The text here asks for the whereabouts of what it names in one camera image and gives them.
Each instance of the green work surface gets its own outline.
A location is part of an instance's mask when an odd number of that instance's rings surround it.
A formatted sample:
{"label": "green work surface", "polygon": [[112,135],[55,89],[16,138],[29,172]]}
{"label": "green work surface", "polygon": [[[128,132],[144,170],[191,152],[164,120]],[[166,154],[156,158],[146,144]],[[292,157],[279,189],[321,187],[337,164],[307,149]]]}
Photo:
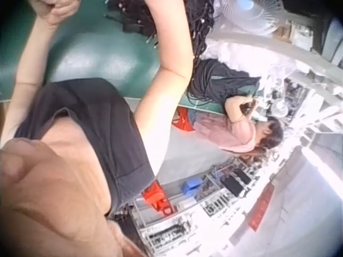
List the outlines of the green work surface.
{"label": "green work surface", "polygon": [[[100,77],[121,94],[140,99],[159,67],[153,42],[139,34],[122,32],[122,25],[104,18],[104,1],[82,1],[77,14],[59,28],[51,46],[46,81]],[[34,13],[27,4],[17,7],[2,29],[0,43],[0,100],[9,100],[20,55],[29,35]],[[180,105],[222,112],[218,104],[202,105],[183,96]]]}

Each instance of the woman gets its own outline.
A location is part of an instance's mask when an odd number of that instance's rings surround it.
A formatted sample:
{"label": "woman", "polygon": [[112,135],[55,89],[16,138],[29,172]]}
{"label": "woman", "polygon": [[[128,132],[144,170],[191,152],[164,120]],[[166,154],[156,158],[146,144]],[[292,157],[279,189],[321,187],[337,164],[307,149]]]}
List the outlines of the woman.
{"label": "woman", "polygon": [[[241,106],[250,104],[244,115]],[[226,100],[227,116],[188,109],[188,121],[199,137],[216,144],[220,149],[245,155],[261,155],[278,146],[284,132],[279,120],[269,117],[267,122],[253,123],[252,112],[258,102],[251,96],[234,96]]]}
{"label": "woman", "polygon": [[160,69],[135,114],[103,79],[41,88],[59,24],[80,0],[30,0],[37,16],[1,138],[1,240],[14,256],[143,256],[106,217],[158,173],[192,74],[183,0],[146,0]]}

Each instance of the person in pink shirt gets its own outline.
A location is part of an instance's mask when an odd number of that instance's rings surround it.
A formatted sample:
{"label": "person in pink shirt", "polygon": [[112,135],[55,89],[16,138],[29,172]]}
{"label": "person in pink shirt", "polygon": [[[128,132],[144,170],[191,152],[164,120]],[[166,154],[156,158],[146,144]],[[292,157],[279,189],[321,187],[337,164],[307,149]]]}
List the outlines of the person in pink shirt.
{"label": "person in pink shirt", "polygon": [[[248,115],[241,105],[251,103]],[[263,154],[278,146],[284,131],[281,122],[268,117],[266,122],[254,123],[251,113],[257,107],[252,96],[234,96],[226,100],[227,115],[188,109],[189,123],[200,138],[209,140],[220,149],[237,154]]]}

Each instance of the cable bundle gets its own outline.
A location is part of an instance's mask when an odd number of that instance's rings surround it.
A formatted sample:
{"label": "cable bundle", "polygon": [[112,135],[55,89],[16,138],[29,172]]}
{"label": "cable bundle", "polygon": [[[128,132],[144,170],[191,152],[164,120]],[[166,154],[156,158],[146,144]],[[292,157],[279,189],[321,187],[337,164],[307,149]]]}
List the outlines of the cable bundle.
{"label": "cable bundle", "polygon": [[251,78],[244,71],[230,69],[216,59],[200,60],[194,70],[193,79],[187,88],[189,101],[200,100],[224,105],[225,100],[235,95],[246,95],[245,86],[257,91],[260,77]]}
{"label": "cable bundle", "polygon": [[[205,38],[214,25],[214,0],[184,0],[189,29],[191,33],[194,69],[199,63],[200,55],[206,50]],[[109,0],[110,11],[120,10],[123,30],[156,37],[156,27],[144,0]]]}

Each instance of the black shirt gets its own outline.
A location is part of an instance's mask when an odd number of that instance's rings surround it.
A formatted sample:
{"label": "black shirt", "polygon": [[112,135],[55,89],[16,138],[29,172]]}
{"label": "black shirt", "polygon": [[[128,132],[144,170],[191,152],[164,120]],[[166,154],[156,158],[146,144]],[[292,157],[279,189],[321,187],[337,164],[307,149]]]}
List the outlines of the black shirt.
{"label": "black shirt", "polygon": [[44,86],[14,137],[40,140],[61,116],[83,129],[99,159],[111,194],[109,214],[154,180],[133,113],[108,81],[76,79]]}

